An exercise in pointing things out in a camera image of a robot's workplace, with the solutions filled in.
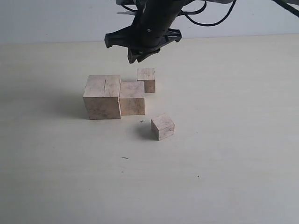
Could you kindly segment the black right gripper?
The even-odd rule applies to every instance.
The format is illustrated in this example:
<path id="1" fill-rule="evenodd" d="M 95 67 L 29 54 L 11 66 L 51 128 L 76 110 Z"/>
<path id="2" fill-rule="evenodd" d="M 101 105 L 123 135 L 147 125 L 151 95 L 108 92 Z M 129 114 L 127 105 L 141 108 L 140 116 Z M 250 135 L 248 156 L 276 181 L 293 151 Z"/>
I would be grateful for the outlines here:
<path id="1" fill-rule="evenodd" d="M 180 30 L 170 28 L 173 21 L 173 16 L 136 16 L 130 26 L 105 34 L 105 45 L 126 47 L 129 63 L 141 63 L 158 54 L 161 47 L 181 40 Z"/>

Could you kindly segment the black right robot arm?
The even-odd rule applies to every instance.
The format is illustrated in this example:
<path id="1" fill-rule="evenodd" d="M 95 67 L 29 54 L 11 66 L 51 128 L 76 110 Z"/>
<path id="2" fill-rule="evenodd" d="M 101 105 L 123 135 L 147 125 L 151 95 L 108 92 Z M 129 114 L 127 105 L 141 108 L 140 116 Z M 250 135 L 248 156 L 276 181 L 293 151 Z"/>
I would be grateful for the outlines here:
<path id="1" fill-rule="evenodd" d="M 129 63 L 142 62 L 147 57 L 159 53 L 160 49 L 182 38 L 178 29 L 171 25 L 178 16 L 200 14 L 207 6 L 197 11 L 183 11 L 189 0 L 118 0 L 116 4 L 127 9 L 134 15 L 132 24 L 128 27 L 105 35 L 105 45 L 114 45 L 128 49 Z"/>

